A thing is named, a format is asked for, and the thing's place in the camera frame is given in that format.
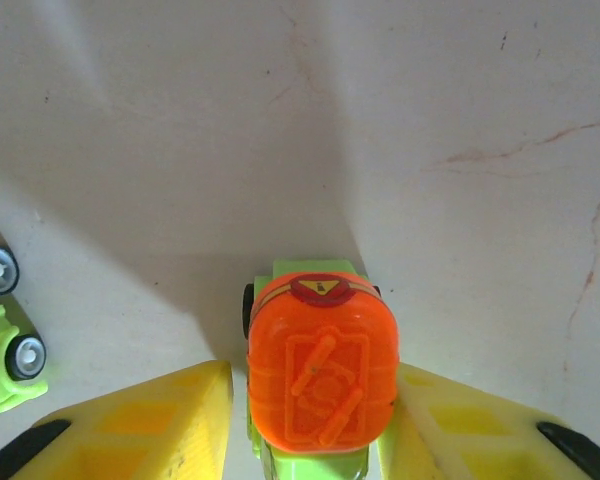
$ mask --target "orange toy container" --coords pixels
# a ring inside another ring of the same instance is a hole
[[[281,450],[359,449],[391,419],[397,326],[357,275],[287,274],[269,283],[253,306],[248,362],[252,420]]]

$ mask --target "orange plastic lid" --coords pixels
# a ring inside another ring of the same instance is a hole
[[[391,419],[398,361],[395,319],[368,281],[348,273],[279,277],[252,310],[252,420],[287,452],[364,447]]]

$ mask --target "toy car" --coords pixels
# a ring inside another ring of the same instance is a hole
[[[397,395],[397,326],[377,287],[345,260],[277,261],[242,313],[265,478],[365,478]]]
[[[19,269],[13,254],[0,246],[0,296],[11,293],[18,279]],[[7,320],[5,307],[0,304],[0,413],[47,391],[44,381],[23,383],[40,374],[46,357],[42,340],[34,334],[21,334]]]

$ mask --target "white surface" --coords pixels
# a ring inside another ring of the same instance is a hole
[[[0,229],[51,382],[0,447],[219,357],[259,478],[241,291],[285,256],[364,264],[405,361],[600,443],[600,0],[0,2]]]

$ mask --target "warning triangle symbol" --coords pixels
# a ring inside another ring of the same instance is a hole
[[[340,283],[340,280],[300,280],[298,283],[318,295],[326,295]]]

